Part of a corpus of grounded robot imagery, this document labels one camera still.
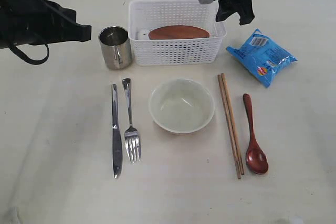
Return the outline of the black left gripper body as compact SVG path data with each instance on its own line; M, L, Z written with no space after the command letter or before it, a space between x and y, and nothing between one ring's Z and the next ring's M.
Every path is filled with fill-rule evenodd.
M71 39L66 32L76 26L76 11L49 0L1 0L1 48L5 37L17 44L41 45Z

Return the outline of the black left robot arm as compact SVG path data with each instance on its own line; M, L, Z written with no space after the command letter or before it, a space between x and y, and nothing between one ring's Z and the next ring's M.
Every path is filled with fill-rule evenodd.
M1 0L1 48L91 40L91 26L77 13L49 0Z

